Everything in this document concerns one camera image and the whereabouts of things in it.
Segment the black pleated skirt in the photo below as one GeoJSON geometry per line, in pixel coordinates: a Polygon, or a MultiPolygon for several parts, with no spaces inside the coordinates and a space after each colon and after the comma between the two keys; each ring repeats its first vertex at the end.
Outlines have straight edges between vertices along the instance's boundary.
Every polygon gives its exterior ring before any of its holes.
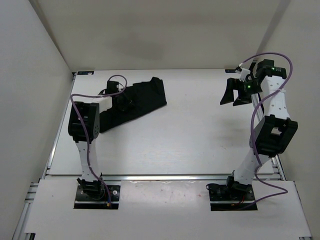
{"type": "Polygon", "coordinates": [[[167,105],[164,82],[158,77],[134,83],[124,93],[135,103],[134,109],[119,111],[112,107],[100,113],[100,132],[104,133],[124,123],[138,119],[167,105]]]}

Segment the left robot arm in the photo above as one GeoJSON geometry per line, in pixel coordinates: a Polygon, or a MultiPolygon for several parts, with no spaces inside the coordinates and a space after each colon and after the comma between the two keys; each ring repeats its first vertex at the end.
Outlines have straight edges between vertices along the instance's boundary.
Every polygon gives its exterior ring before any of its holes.
{"type": "Polygon", "coordinates": [[[105,199],[111,205],[111,193],[99,172],[96,152],[96,139],[100,134],[100,113],[110,109],[113,104],[112,97],[125,92],[128,80],[121,74],[112,75],[113,78],[122,78],[124,85],[119,89],[120,83],[116,83],[116,90],[108,92],[102,90],[97,95],[85,95],[72,93],[69,97],[71,111],[67,131],[77,146],[82,168],[81,177],[77,179],[82,191],[95,201],[105,199]]]}

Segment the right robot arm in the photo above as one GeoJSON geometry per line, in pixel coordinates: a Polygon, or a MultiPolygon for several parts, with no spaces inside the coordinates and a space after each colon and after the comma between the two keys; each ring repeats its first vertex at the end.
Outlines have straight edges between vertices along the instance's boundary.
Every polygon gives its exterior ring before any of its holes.
{"type": "Polygon", "coordinates": [[[275,62],[264,59],[257,64],[256,74],[242,66],[235,70],[239,78],[228,78],[221,105],[234,107],[249,104],[255,95],[261,95],[250,124],[250,150],[241,165],[227,178],[219,197],[236,200],[247,194],[258,169],[269,159],[282,154],[298,129],[287,110],[284,84],[287,72],[275,62]]]}

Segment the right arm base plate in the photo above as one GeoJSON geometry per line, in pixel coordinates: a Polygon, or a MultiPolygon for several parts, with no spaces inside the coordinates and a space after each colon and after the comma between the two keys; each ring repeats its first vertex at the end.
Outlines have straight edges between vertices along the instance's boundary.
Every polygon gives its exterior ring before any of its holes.
{"type": "Polygon", "coordinates": [[[206,185],[206,189],[209,193],[212,212],[258,210],[251,185],[246,190],[238,190],[228,187],[226,184],[209,183],[206,185]]]}

